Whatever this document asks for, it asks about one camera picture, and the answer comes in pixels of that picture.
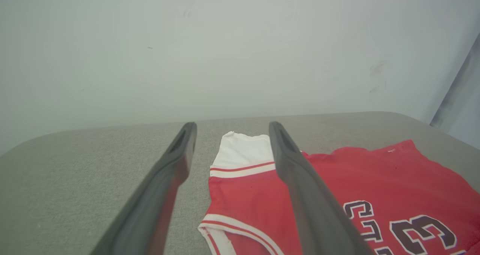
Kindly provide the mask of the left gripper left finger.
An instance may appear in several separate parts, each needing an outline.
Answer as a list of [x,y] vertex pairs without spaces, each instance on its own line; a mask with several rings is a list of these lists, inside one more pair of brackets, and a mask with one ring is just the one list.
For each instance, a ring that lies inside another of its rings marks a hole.
[[197,124],[187,122],[91,255],[163,255],[176,195],[189,176],[196,140]]

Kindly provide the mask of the red and white jersey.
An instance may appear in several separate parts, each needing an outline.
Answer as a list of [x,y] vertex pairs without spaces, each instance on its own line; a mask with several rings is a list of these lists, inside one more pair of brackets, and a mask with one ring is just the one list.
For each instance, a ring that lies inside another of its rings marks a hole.
[[[303,155],[375,255],[480,255],[480,193],[413,141]],[[302,255],[268,135],[223,135],[208,184],[211,255]]]

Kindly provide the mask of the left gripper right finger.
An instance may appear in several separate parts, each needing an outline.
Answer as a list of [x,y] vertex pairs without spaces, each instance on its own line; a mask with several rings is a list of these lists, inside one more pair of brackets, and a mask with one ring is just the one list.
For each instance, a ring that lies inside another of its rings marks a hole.
[[269,123],[276,173],[286,184],[303,255],[374,255],[286,129]]

